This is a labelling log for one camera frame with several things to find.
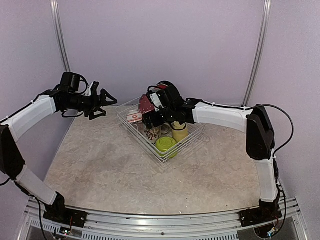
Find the white floral mug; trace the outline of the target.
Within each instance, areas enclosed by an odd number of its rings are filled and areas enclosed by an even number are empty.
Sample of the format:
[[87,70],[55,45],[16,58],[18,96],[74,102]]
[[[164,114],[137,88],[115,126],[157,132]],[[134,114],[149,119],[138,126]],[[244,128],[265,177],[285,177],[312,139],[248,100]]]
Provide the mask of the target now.
[[143,127],[143,136],[151,143],[155,144],[157,140],[161,137],[161,128],[153,127],[147,129],[146,126]]

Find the black striped rim plate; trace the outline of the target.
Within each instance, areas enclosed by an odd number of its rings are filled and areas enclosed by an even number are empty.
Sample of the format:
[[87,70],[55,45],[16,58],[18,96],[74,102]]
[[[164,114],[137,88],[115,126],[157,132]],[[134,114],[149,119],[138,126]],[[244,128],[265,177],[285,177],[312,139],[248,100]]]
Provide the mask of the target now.
[[167,87],[173,86],[173,84],[172,84],[171,82],[167,81],[167,80],[162,80],[162,81],[158,82],[158,83],[156,84],[156,86],[159,85],[159,84],[167,85]]

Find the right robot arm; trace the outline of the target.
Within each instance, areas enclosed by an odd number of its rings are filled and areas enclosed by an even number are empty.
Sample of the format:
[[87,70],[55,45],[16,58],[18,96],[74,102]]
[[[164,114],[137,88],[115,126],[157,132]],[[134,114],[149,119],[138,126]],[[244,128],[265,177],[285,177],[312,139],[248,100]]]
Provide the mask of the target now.
[[185,124],[211,124],[234,129],[246,134],[245,150],[254,160],[260,187],[259,206],[247,210],[260,222],[281,218],[278,187],[279,169],[276,162],[275,131],[264,105],[237,107],[209,103],[201,99],[161,100],[143,95],[139,111],[147,128],[174,122]]

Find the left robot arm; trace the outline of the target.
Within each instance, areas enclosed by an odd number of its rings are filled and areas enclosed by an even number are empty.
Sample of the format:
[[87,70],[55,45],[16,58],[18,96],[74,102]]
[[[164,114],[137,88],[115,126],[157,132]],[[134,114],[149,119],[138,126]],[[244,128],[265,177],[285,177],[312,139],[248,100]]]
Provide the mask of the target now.
[[55,113],[76,110],[93,120],[106,116],[103,107],[117,102],[105,89],[98,93],[95,85],[82,93],[58,85],[39,94],[25,107],[0,122],[0,170],[26,195],[44,204],[46,211],[57,221],[66,222],[70,218],[70,211],[65,207],[65,198],[28,166],[24,158],[27,149],[21,141],[34,140],[40,143],[41,137],[31,131]]

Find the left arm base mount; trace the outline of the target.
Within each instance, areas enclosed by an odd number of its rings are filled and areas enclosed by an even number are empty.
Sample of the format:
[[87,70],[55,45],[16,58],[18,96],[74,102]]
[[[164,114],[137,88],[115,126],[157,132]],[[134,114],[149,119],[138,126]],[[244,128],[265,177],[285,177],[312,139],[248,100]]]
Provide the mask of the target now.
[[63,210],[46,209],[43,217],[63,225],[84,228],[88,213],[82,210],[64,208]]

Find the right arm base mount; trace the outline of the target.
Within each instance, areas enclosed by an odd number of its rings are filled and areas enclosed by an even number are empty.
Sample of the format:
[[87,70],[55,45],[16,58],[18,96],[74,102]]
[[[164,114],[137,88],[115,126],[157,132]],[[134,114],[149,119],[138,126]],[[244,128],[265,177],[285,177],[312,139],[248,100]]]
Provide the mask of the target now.
[[259,225],[280,219],[283,215],[280,208],[272,209],[270,207],[248,208],[238,213],[242,227]]

